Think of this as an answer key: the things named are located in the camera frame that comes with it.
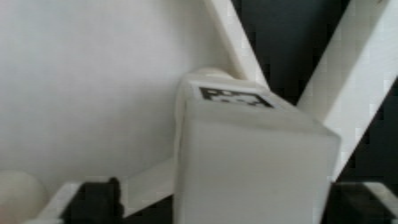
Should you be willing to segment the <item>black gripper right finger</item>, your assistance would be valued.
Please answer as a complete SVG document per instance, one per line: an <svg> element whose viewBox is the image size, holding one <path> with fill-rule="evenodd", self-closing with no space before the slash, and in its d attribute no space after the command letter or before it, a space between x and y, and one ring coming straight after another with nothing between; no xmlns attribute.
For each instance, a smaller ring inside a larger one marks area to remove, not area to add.
<svg viewBox="0 0 398 224"><path fill-rule="evenodd" d="M398 224L398 196L380 182L333 184L324 224Z"/></svg>

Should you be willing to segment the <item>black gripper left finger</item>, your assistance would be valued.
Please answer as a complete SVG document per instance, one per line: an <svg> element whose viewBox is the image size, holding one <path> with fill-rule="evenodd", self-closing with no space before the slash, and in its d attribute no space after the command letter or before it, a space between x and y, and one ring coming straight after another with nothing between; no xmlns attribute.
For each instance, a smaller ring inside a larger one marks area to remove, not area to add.
<svg viewBox="0 0 398 224"><path fill-rule="evenodd" d="M22 224L122 224L120 183L67 182L33 218Z"/></svg>

